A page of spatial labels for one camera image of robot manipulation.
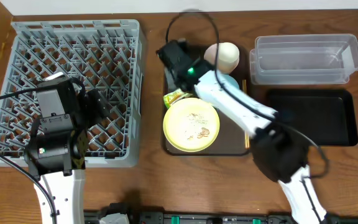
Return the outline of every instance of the green light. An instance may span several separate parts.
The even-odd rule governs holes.
[[[189,68],[189,70],[187,70],[187,73],[189,73],[190,75],[194,74],[194,68]]]

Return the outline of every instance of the wooden table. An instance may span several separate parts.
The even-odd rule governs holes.
[[[161,148],[162,64],[155,51],[164,44],[165,29],[174,14],[113,14],[77,16],[28,16],[16,21],[137,19],[149,42],[147,68],[142,92],[140,160],[129,169],[87,169],[84,207],[99,209],[111,202],[133,206],[164,207],[168,211],[209,213],[289,212],[280,186],[269,181],[249,157],[179,158]],[[222,41],[254,48],[261,35],[350,33],[358,38],[358,10],[261,11],[213,13]],[[12,40],[10,31],[0,69],[0,91]],[[212,44],[211,26],[198,18],[177,22],[171,38],[186,37],[194,43]],[[346,88],[352,93],[358,127],[358,72]],[[252,88],[253,96],[258,88]],[[339,215],[358,215],[358,145],[324,147],[331,159],[331,171],[314,187],[323,207]],[[310,152],[313,172],[323,163]],[[0,223],[40,223],[40,208],[33,185],[11,168],[0,168]]]

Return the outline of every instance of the gray dish rack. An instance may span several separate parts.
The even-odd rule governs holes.
[[[13,22],[17,32],[1,95],[35,88],[57,72],[105,97],[110,116],[88,131],[87,167],[139,160],[140,93],[146,41],[136,20]],[[0,101],[0,154],[27,166],[23,150],[41,115],[35,92]],[[0,161],[0,166],[7,166]]]

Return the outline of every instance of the transparent container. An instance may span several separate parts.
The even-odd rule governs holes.
[[[253,84],[343,84],[358,71],[352,34],[258,37],[250,52]]]

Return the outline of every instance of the dark serving tray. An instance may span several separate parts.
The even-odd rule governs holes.
[[[205,50],[208,46],[191,46],[189,49],[192,49],[192,55],[195,57],[203,57]],[[242,81],[246,79],[248,65],[247,58],[245,54],[245,49],[239,47],[240,50],[240,61],[236,69],[230,76],[236,79],[240,88],[242,89]],[[164,91],[163,94],[166,95],[168,93],[167,80],[164,76]],[[167,112],[167,108],[165,107],[163,100],[161,99],[161,103],[163,104],[163,115]],[[162,148],[170,155],[173,156],[244,156],[248,153],[246,148],[246,136],[245,132],[238,127],[238,125],[229,119],[225,114],[216,110],[219,115],[220,128],[218,136],[215,141],[207,147],[206,149],[199,152],[184,152],[181,151],[174,146],[172,146],[168,140],[166,139],[163,129],[161,127],[161,139],[162,139]]]
[[[319,145],[358,143],[353,99],[346,90],[270,90],[267,99],[282,119]]]

